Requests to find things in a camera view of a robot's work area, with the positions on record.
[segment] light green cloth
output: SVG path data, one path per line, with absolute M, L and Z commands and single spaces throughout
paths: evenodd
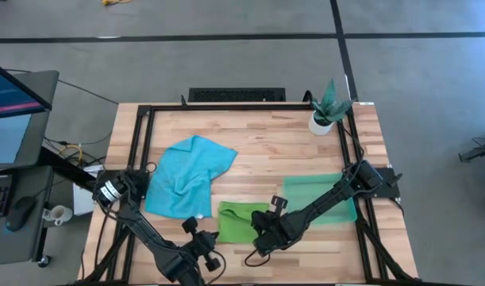
M 337 173 L 284 178 L 283 193 L 284 197 L 288 200 L 287 212 L 299 211 L 309 205 L 330 190 L 342 176 L 342 174 Z M 356 211 L 353 199 L 347 199 L 320 215 L 311 224 L 323 225 L 355 222 L 355 220 Z
M 217 209 L 218 242 L 252 243 L 258 236 L 251 226 L 253 211 L 268 210 L 268 203 L 220 202 Z

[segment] snake plant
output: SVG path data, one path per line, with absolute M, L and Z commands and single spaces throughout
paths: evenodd
M 330 80 L 329 86 L 323 95 L 321 103 L 313 99 L 314 121 L 320 126 L 328 126 L 332 122 L 341 120 L 345 116 L 345 112 L 352 107 L 351 100 L 336 100 L 336 87 L 333 79 Z

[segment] wooden table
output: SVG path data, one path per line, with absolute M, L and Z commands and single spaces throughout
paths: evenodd
M 137 116 L 136 103 L 120 104 L 106 157 L 108 169 L 123 169 Z M 376 167 L 388 165 L 387 151 L 372 104 L 354 104 L 356 126 L 365 158 Z M 209 138 L 238 151 L 227 173 L 212 183 L 214 218 L 198 222 L 199 230 L 217 229 L 217 206 L 221 201 L 270 202 L 282 191 L 285 176 L 306 176 L 339 172 L 344 163 L 339 135 L 332 128 L 326 136 L 315 136 L 307 128 L 310 111 L 158 111 L 152 131 L 149 161 L 159 162 L 165 149 L 191 135 Z M 350 151 L 352 141 L 348 137 Z M 181 227 L 183 220 L 169 219 L 141 211 L 164 236 L 178 245 L 190 240 Z M 374 199 L 375 213 L 383 244 L 394 259 L 411 276 L 417 275 L 401 211 L 388 199 Z M 94 264 L 94 252 L 104 215 L 96 207 L 85 247 L 86 273 Z M 109 220 L 102 237 L 100 257 L 111 245 L 115 222 Z M 216 250 L 227 260 L 225 274 L 218 283 L 335 283 L 364 282 L 355 223 L 312 226 L 303 239 L 286 251 L 275 251 L 270 262 L 259 268 L 244 266 L 252 245 L 217 244 Z M 378 276 L 374 250 L 368 241 L 373 276 Z M 125 248 L 121 249 L 115 278 L 121 276 Z M 249 262 L 256 263 L 255 256 Z M 208 272 L 201 259 L 205 280 L 216 276 Z M 168 283 L 154 264 L 153 256 L 137 239 L 133 255 L 130 284 Z

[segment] blue towel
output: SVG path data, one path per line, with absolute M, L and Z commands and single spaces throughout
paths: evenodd
M 168 148 L 148 186 L 145 210 L 169 218 L 211 217 L 210 181 L 228 171 L 236 155 L 197 135 Z

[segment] computer monitor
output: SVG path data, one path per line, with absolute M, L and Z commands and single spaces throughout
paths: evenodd
M 0 118 L 51 109 L 51 104 L 0 67 Z

